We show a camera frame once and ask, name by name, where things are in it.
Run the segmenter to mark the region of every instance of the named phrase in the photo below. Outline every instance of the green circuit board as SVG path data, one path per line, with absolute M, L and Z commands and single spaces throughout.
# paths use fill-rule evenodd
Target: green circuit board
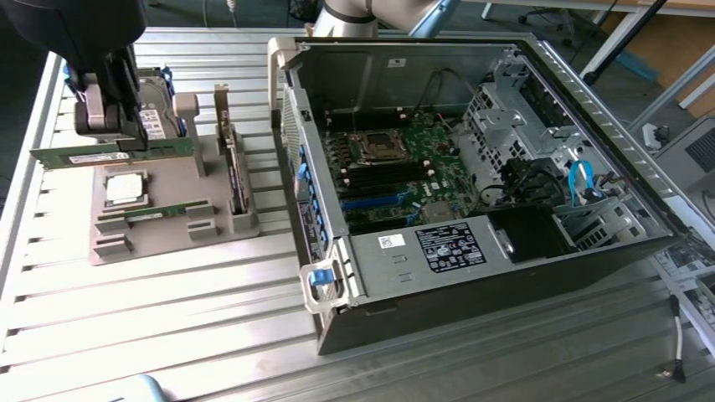
M 376 131 L 335 132 L 328 135 L 328 141 L 324 142 L 339 198 L 340 189 L 345 187 L 340 170 L 344 172 L 347 166 L 359 165 L 356 161 L 360 161 L 364 155 L 361 145 L 355 139 L 360 135 L 364 136 L 365 132 Z M 435 205 L 433 203 L 440 203 L 441 207 L 445 207 L 447 203 L 451 217 L 459 219 L 477 204 L 477 191 L 459 153 L 455 152 L 449 129 L 435 123 L 433 116 L 429 114 L 417 116 L 409 126 L 391 129 L 389 135 L 399 138 L 399 143 L 404 147 L 400 162 L 429 161 L 427 168 L 432 174 L 421 180 L 393 184 L 395 194 L 399 194 L 401 200 L 399 204 L 344 210 L 351 231 L 363 223 L 387 222 L 401 218 L 405 218 L 404 226 L 427 224 L 429 216 L 424 207 L 428 204 Z M 389 177 L 384 178 L 384 182 L 389 183 Z

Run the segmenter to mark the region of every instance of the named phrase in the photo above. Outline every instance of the sticker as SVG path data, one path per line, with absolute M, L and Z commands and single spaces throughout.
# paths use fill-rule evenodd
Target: sticker
M 161 120 L 159 118 L 159 112 L 155 109 L 147 109 L 139 112 L 141 117 L 141 125 L 147 130 L 147 136 L 149 140 L 163 140 L 167 138 L 164 128 L 161 127 Z
M 487 262 L 465 222 L 415 233 L 432 272 L 452 271 Z
M 120 161 L 129 159 L 129 154 L 125 152 L 109 152 L 109 153 L 97 153 L 93 155 L 77 155 L 69 157 L 69 162 L 73 164 L 81 163 L 96 163 L 96 162 L 108 162 L 108 161 Z
M 423 183 L 423 190 L 424 190 L 424 195 L 431 197 L 432 192 L 429 191 L 429 186 L 427 185 L 427 183 Z
M 380 242 L 381 249 L 389 249 L 392 247 L 400 247 L 404 245 L 404 237 L 401 234 L 392 234 L 389 236 L 379 237 L 377 241 Z
M 405 64 L 407 64 L 407 59 L 389 59 L 388 69 L 393 69 L 396 67 L 404 67 Z
M 140 220 L 159 219 L 159 218 L 163 218 L 163 217 L 164 217 L 164 214 L 161 212 L 157 212 L 156 214 L 129 216 L 127 218 L 127 222 L 139 222 Z

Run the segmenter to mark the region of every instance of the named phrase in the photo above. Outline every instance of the blue latch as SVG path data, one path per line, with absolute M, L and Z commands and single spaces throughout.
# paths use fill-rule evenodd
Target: blue latch
M 308 283 L 311 286 L 329 285 L 333 282 L 335 277 L 331 270 L 315 270 L 308 273 Z
M 296 178 L 304 178 L 308 172 L 308 164 L 301 163 L 299 166 L 299 172 L 295 173 Z

